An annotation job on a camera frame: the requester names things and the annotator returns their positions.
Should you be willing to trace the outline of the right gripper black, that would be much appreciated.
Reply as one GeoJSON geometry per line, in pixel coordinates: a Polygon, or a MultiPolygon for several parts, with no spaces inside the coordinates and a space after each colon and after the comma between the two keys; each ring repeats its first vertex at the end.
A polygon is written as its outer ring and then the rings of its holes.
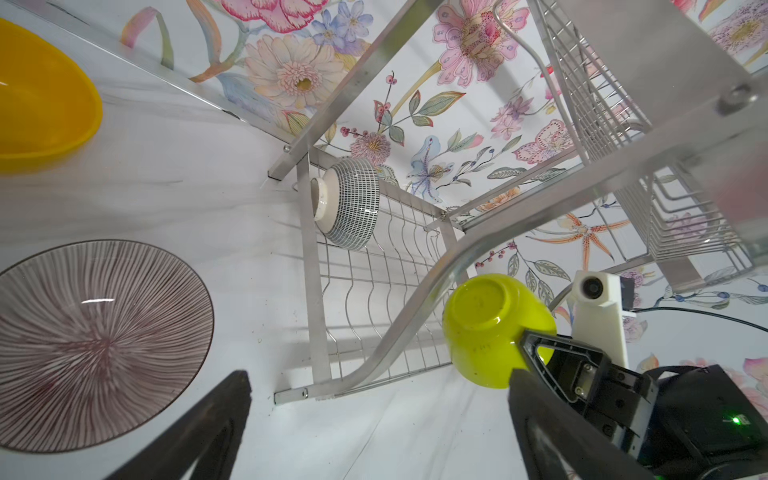
{"type": "Polygon", "coordinates": [[[718,365],[638,374],[568,336],[525,330],[527,369],[657,479],[741,479],[767,471],[767,421],[718,365]]]}

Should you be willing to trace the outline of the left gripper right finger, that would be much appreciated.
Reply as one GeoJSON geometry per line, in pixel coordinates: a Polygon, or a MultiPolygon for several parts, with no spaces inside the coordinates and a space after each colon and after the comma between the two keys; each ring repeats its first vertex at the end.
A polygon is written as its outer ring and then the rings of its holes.
{"type": "Polygon", "coordinates": [[[530,479],[652,479],[654,475],[608,442],[526,370],[509,380],[509,412],[530,479]]]}

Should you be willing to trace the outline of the lime green plastic bowl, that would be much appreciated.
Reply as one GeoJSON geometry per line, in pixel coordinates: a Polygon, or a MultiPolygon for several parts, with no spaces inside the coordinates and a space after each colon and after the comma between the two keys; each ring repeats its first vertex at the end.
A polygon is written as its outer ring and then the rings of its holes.
{"type": "Polygon", "coordinates": [[[527,368],[518,348],[525,331],[557,333],[544,303],[502,274],[479,275],[458,287],[445,306],[442,327],[456,370],[492,389],[506,389],[512,371],[527,368]]]}

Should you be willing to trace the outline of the black white patterned bowl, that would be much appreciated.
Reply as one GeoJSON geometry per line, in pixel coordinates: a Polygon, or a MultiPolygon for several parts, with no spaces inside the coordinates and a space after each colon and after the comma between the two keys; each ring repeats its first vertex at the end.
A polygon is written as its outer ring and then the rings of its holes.
{"type": "Polygon", "coordinates": [[[380,207],[377,174],[367,160],[342,158],[310,180],[313,220],[334,245],[360,250],[372,238],[380,207]]]}

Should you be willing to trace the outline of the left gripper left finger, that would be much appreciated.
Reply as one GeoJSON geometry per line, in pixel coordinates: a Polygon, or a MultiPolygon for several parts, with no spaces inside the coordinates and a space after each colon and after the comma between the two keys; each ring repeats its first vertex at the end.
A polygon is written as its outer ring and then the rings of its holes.
{"type": "Polygon", "coordinates": [[[246,371],[230,373],[110,479],[228,479],[251,406],[246,371]]]}

